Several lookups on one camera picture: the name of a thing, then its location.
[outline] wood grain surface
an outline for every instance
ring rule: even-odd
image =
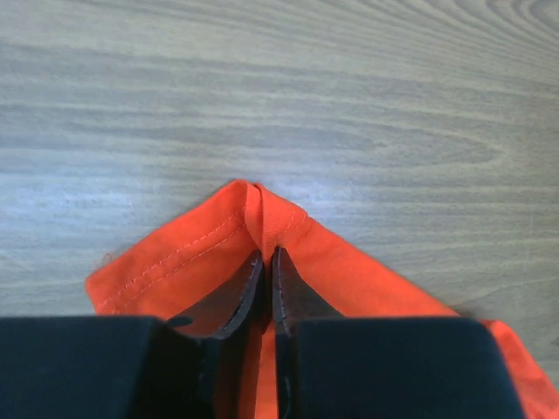
[[[0,314],[233,178],[559,383],[559,2],[0,0]]]

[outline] fabric fold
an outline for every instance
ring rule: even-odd
[[[255,249],[277,245],[330,305],[349,317],[456,316],[260,184],[235,181],[94,272],[86,290],[99,314],[167,319],[221,285]],[[559,418],[559,394],[514,332],[486,321],[531,419]],[[256,417],[277,417],[273,329],[264,336]]]

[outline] orange fabric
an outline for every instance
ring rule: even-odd
[[[213,291],[256,248],[285,247],[300,275],[347,316],[455,316],[453,310],[262,185],[235,181],[140,241],[86,282],[99,314],[168,319]],[[559,418],[559,394],[514,332],[486,321],[530,419]],[[275,419],[273,329],[264,336],[257,419]]]

